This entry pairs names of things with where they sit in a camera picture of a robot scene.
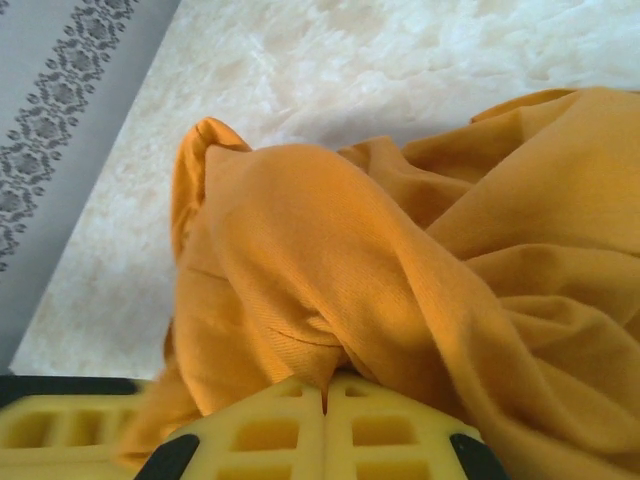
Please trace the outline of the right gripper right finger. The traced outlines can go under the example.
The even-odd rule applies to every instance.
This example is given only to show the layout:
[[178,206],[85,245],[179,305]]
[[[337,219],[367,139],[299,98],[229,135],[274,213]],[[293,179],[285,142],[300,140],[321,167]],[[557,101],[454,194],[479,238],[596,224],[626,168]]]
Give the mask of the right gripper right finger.
[[475,428],[355,375],[332,380],[325,433],[327,480],[510,480]]

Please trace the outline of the orange t-shirt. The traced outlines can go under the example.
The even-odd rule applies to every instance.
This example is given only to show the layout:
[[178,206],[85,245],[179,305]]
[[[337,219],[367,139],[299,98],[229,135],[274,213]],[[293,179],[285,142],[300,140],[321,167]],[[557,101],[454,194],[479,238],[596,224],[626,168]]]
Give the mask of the orange t-shirt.
[[513,480],[640,480],[640,91],[549,90],[461,129],[175,163],[165,367],[118,460],[340,368],[475,426]]

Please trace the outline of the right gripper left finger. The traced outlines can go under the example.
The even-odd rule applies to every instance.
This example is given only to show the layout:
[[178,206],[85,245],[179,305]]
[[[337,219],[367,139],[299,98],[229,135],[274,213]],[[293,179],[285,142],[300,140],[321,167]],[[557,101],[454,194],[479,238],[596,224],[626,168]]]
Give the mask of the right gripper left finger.
[[134,480],[323,480],[319,390],[290,377],[172,433]]

